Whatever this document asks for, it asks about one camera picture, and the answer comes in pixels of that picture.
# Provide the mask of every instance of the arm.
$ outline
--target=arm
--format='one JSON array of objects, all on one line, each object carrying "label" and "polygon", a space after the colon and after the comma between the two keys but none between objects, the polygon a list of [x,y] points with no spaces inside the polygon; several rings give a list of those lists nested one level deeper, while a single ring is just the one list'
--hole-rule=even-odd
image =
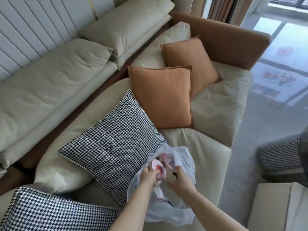
[{"label": "arm", "polygon": [[139,186],[119,217],[111,225],[110,231],[141,231],[143,229],[152,187],[159,173],[159,170],[149,171],[148,167],[142,171]]},{"label": "arm", "polygon": [[250,70],[270,44],[270,35],[218,21],[171,11],[171,24],[190,25],[192,37],[200,40],[211,60]]},{"label": "arm", "polygon": [[176,171],[177,180],[167,182],[167,186],[190,206],[206,231],[248,231],[200,194],[181,167]]}]

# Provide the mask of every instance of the gold trim strip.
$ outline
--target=gold trim strip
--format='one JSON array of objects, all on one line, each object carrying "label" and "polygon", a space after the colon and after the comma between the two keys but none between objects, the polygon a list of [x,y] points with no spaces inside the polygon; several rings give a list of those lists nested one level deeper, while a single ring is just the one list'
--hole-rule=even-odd
[{"label": "gold trim strip", "polygon": [[93,16],[94,16],[94,18],[95,18],[95,21],[97,21],[97,20],[98,20],[98,17],[97,17],[97,13],[96,13],[95,7],[94,7],[94,5],[93,5],[93,2],[92,2],[92,0],[88,0],[88,1],[89,1],[91,10],[92,10]]}]

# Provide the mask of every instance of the hand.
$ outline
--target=hand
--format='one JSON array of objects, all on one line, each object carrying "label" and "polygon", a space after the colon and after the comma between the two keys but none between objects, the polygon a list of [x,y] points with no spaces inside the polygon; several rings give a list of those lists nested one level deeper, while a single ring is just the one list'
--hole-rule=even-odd
[{"label": "hand", "polygon": [[156,177],[160,174],[159,170],[150,170],[150,167],[145,167],[140,175],[140,183],[139,185],[146,185],[150,190],[152,190]]},{"label": "hand", "polygon": [[183,198],[185,195],[196,191],[196,188],[193,185],[191,179],[187,176],[182,167],[176,166],[175,171],[177,174],[176,181],[166,182],[169,189],[173,190],[180,198]]}]

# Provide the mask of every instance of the throw pillow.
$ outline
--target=throw pillow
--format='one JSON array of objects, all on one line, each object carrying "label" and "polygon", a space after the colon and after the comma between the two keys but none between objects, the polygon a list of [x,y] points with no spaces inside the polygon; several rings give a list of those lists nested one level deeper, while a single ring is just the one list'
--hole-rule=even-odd
[{"label": "throw pillow", "polygon": [[191,72],[192,66],[128,68],[133,93],[156,128],[191,126]]},{"label": "throw pillow", "polygon": [[160,47],[168,66],[193,66],[191,98],[218,80],[218,73],[198,37]]},{"label": "throw pillow", "polygon": [[163,143],[167,140],[128,90],[113,110],[58,153],[90,172],[124,207],[129,182]]},{"label": "throw pillow", "polygon": [[19,187],[0,230],[108,230],[121,211]]}]

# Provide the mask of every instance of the orange throw pillow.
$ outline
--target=orange throw pillow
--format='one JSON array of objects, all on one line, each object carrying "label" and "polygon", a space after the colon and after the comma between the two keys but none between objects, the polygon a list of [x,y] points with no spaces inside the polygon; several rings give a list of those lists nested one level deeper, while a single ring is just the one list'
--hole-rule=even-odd
[{"label": "orange throw pillow", "polygon": [[191,126],[191,71],[192,66],[128,67],[133,94],[157,129]]},{"label": "orange throw pillow", "polygon": [[218,80],[218,73],[197,37],[160,46],[168,66],[192,65],[191,93],[193,98]]}]

